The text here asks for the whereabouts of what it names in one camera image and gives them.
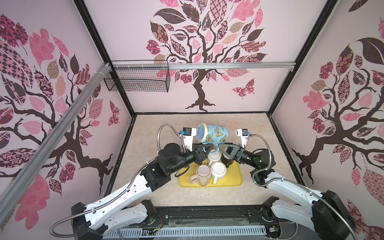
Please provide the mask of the aluminium rail back wall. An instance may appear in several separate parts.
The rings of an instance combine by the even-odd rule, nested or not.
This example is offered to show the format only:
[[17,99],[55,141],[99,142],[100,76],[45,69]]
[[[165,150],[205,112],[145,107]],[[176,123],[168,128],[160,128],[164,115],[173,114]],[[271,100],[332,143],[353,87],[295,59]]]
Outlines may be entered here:
[[168,70],[205,70],[205,69],[293,69],[294,62],[256,62],[256,63],[185,63],[185,64],[144,64],[144,63],[128,63],[128,61],[118,63],[114,62],[113,67],[116,69],[168,69]]

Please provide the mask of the yellow plastic tray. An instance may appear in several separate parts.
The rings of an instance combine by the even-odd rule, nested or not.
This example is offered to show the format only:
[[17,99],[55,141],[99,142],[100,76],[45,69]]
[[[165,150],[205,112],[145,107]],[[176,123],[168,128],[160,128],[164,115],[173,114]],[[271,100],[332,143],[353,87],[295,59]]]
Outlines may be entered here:
[[[202,188],[203,186],[198,183],[191,184],[190,178],[196,174],[196,170],[200,165],[192,163],[190,169],[181,177],[179,177],[179,186],[182,188]],[[207,188],[217,188],[217,187],[236,187],[240,186],[243,183],[242,174],[240,166],[238,163],[232,163],[228,168],[223,166],[223,169],[226,170],[226,174],[223,177],[218,177],[216,183],[214,184],[215,177],[211,177],[210,182],[206,185]]]

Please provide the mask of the pink iridescent mug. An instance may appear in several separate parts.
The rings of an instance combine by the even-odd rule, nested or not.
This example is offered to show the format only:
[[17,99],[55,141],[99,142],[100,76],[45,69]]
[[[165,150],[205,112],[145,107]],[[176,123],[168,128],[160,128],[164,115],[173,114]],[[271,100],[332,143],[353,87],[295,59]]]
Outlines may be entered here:
[[205,187],[211,180],[211,168],[207,165],[200,165],[196,169],[196,174],[189,179],[190,184],[198,184],[201,187]]

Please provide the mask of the aluminium rail wall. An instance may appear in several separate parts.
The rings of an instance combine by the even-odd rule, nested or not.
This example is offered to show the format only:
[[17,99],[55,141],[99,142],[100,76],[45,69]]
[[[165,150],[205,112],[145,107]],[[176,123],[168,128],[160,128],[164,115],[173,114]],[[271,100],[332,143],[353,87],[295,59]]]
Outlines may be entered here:
[[110,63],[103,63],[98,68],[93,74],[90,83],[83,88],[82,93],[71,104],[53,128],[53,131],[37,148],[35,154],[21,169],[20,173],[5,190],[5,193],[1,195],[1,224],[5,222],[27,188],[31,185],[44,163],[67,132],[71,123],[74,122],[75,118],[79,115],[82,107],[86,105],[94,90],[109,73],[111,66]]
[[294,62],[256,62],[256,63],[185,63],[185,64],[144,64],[144,63],[128,63],[128,61],[118,63],[114,62],[113,67],[116,69],[168,69],[168,70],[205,70],[205,69],[293,69]]

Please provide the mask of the aluminium rail left wall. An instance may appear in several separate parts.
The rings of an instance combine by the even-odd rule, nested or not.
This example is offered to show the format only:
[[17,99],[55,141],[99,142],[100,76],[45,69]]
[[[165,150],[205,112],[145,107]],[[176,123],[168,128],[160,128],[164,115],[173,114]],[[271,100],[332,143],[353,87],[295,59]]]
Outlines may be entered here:
[[82,107],[86,105],[94,90],[109,73],[111,66],[110,63],[103,63],[98,68],[93,74],[90,83],[83,88],[82,93],[71,104],[53,128],[53,131],[37,148],[35,154],[21,169],[20,173],[5,190],[5,193],[1,195],[1,224],[5,222],[27,188],[31,185],[44,163],[67,132],[71,123],[74,122],[75,118],[79,115]]

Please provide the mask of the blue butterfly mug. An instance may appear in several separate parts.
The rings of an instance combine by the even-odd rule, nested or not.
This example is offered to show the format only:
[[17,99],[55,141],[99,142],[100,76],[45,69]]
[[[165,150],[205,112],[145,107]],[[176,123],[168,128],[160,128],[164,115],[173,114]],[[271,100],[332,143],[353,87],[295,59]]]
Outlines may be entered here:
[[197,127],[196,138],[201,144],[214,145],[211,153],[219,151],[219,144],[225,144],[229,139],[229,131],[225,126],[201,123]]

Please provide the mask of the small white ceramic mug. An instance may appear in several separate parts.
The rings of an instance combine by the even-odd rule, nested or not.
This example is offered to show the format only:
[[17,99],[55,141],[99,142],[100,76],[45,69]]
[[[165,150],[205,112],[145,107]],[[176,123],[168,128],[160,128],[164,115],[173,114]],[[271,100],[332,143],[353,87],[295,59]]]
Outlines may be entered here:
[[208,154],[208,166],[211,167],[213,163],[221,161],[222,154],[220,152],[217,153],[209,153]]

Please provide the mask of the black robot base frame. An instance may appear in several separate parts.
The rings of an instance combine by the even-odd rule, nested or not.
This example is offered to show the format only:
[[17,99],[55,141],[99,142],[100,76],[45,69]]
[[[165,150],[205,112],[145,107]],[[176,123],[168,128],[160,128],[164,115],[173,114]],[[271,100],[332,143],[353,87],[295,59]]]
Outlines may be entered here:
[[[294,214],[288,210],[288,204],[283,204],[283,212],[278,213],[277,197],[270,197],[261,205],[239,205],[239,206],[187,206],[187,207],[155,207],[149,200],[142,203],[147,207],[148,217],[140,225],[148,226],[154,217],[159,215],[164,223],[196,223],[202,220],[245,220],[249,224],[258,223],[266,226],[276,226],[278,221],[299,223],[294,220]],[[308,221],[314,227],[314,231],[323,240],[345,240],[349,230],[344,226],[342,220],[321,201],[315,202],[311,207],[312,215]]]

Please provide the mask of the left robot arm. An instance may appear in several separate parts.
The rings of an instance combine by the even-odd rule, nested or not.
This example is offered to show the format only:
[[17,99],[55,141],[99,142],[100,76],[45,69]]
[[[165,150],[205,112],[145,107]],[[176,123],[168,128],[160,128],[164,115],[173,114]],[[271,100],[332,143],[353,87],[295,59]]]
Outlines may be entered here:
[[192,150],[182,152],[178,144],[167,144],[125,186],[94,203],[78,203],[72,207],[74,238],[101,240],[125,226],[152,222],[156,209],[151,201],[131,204],[165,185],[179,170],[192,163],[201,164],[213,148],[212,144],[193,144]]

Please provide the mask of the black mug white base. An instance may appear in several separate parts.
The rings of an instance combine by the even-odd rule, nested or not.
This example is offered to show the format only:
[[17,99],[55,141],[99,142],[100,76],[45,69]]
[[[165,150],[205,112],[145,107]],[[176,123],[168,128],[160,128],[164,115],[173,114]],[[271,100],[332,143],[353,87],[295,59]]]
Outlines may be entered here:
[[223,154],[221,156],[221,162],[225,165],[225,167],[228,169],[230,165],[234,163],[234,160],[230,159],[228,156]]

